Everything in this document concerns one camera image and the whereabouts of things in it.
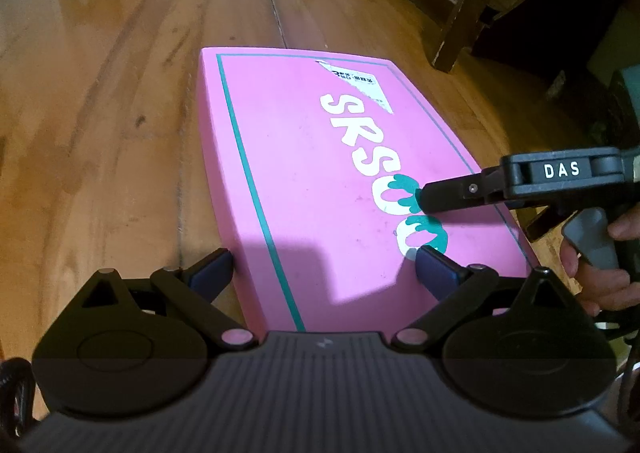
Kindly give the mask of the pink SRSOO box lid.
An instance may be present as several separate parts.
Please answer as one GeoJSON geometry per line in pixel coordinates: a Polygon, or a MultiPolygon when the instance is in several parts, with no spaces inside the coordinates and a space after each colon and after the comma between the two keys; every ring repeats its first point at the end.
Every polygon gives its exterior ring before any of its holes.
{"type": "Polygon", "coordinates": [[[439,299],[414,272],[423,245],[506,277],[537,265],[503,207],[419,210],[424,184],[478,166],[390,61],[208,47],[198,124],[221,241],[258,335],[396,333],[439,299]]]}

